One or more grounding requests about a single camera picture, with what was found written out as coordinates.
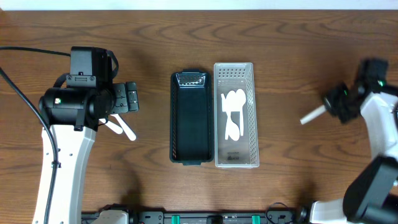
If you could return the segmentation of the white plastic spoon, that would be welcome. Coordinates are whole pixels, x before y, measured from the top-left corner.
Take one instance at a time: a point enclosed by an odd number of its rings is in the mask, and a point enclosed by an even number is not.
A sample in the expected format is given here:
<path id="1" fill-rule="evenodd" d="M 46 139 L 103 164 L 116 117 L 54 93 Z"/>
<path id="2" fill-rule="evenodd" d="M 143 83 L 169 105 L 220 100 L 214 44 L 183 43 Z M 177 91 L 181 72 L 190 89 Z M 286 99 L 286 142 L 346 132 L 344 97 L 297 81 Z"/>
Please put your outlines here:
<path id="1" fill-rule="evenodd" d="M 246 103 L 246 94 L 242 89 L 238 89 L 236 91 L 236 97 L 239 106 L 239 131 L 240 135 L 243 136 L 244 135 L 243 106 Z"/>
<path id="2" fill-rule="evenodd" d="M 112 114 L 112 116 L 116 118 L 129 140 L 135 141 L 137 139 L 137 136 L 135 132 L 131 129 L 131 127 L 127 124 L 127 122 L 125 122 L 125 120 L 119 114 Z"/>
<path id="3" fill-rule="evenodd" d="M 240 137 L 239 126 L 234 123 L 233 121 L 227 122 L 226 119 L 226 127 L 225 127 L 225 139 L 231 138 L 234 141 L 237 141 Z"/>
<path id="4" fill-rule="evenodd" d="M 221 97 L 223 111 L 227 114 L 227 122 L 230 122 L 232 121 L 231 113 L 240 112 L 239 98 L 237 97 L 236 92 L 233 90 L 231 90 L 226 96 L 222 94 Z"/>
<path id="5" fill-rule="evenodd" d="M 319 106 L 318 108 L 314 109 L 313 111 L 306 114 L 303 118 L 300 119 L 301 124 L 307 124 L 314 120 L 315 118 L 319 117 L 326 111 L 324 105 Z"/>

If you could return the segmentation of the white plastic fork diagonal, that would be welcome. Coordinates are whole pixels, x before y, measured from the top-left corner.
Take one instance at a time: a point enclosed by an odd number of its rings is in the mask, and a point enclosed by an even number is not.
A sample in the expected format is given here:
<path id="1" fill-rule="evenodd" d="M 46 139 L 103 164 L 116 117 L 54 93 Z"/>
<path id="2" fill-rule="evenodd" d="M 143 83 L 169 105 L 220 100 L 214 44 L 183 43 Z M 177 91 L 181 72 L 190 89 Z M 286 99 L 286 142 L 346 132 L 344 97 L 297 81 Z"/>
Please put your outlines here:
<path id="1" fill-rule="evenodd" d="M 101 118 L 99 119 L 99 121 L 104 124 L 105 126 L 107 126 L 110 130 L 112 130 L 113 132 L 115 132 L 116 134 L 122 134 L 123 133 L 123 129 L 122 127 L 120 127 L 119 125 L 105 119 L 105 118 Z"/>

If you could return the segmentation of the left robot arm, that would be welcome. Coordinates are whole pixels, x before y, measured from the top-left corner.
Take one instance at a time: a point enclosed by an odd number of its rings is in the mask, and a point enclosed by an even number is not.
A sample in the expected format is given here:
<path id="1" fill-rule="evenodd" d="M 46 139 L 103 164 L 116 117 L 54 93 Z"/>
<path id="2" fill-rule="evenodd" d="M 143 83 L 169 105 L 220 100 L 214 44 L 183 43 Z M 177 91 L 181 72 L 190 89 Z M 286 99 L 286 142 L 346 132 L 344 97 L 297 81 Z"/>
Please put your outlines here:
<path id="1" fill-rule="evenodd" d="M 70 71 L 40 98 L 43 163 L 33 223 L 80 223 L 86 167 L 96 133 L 106 125 L 135 141 L 121 114 L 139 109 L 134 82 L 114 83 L 112 51 L 72 47 Z"/>

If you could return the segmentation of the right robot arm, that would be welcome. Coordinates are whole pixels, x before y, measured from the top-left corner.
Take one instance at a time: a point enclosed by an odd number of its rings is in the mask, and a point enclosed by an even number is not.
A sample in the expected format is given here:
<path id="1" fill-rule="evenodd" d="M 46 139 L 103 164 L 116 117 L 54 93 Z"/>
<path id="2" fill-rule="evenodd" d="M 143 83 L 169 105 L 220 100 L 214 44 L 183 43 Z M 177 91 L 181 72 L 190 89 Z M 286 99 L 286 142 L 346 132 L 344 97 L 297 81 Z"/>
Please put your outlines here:
<path id="1" fill-rule="evenodd" d="M 397 87 L 387 84 L 388 62 L 366 58 L 358 66 L 354 83 L 340 83 L 301 124 L 324 112 L 345 124 L 362 117 L 366 123 L 371 162 L 346 189 L 341 199 L 313 202 L 299 220 L 309 223 L 397 223 Z"/>

